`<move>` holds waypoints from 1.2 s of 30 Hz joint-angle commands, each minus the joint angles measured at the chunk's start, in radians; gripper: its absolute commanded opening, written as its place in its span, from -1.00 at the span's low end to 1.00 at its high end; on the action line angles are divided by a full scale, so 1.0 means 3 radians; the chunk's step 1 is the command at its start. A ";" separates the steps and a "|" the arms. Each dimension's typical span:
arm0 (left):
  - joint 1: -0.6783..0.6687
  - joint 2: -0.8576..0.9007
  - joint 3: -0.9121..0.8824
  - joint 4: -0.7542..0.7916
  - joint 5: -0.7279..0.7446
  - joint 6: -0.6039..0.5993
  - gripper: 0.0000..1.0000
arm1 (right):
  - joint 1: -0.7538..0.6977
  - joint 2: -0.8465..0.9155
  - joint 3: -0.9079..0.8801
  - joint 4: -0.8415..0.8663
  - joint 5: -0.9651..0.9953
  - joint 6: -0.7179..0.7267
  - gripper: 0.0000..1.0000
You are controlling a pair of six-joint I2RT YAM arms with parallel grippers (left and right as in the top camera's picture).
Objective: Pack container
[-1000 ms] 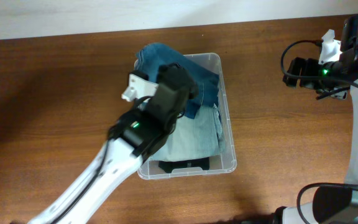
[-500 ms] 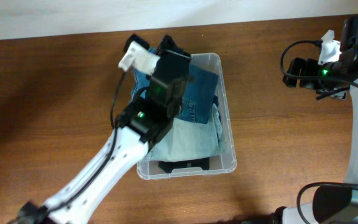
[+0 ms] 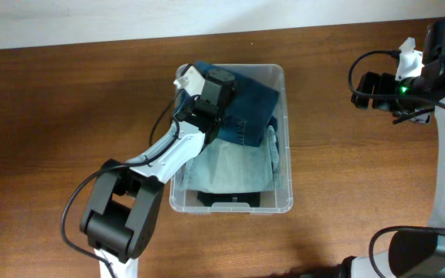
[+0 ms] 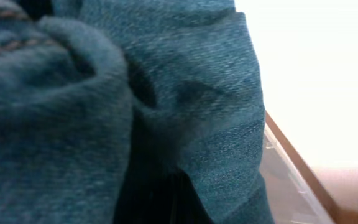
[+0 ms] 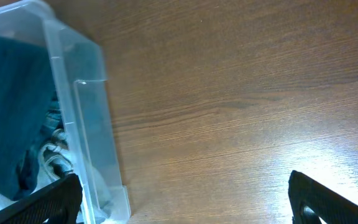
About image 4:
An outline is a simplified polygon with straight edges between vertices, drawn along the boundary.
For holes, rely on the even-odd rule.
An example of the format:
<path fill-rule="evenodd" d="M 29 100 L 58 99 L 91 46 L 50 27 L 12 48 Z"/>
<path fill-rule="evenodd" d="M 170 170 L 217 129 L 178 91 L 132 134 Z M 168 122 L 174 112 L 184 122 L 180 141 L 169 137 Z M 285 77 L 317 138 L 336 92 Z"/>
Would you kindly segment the dark blue jeans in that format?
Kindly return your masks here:
<path fill-rule="evenodd" d="M 0 0 L 0 223 L 272 223 L 234 1 Z"/>

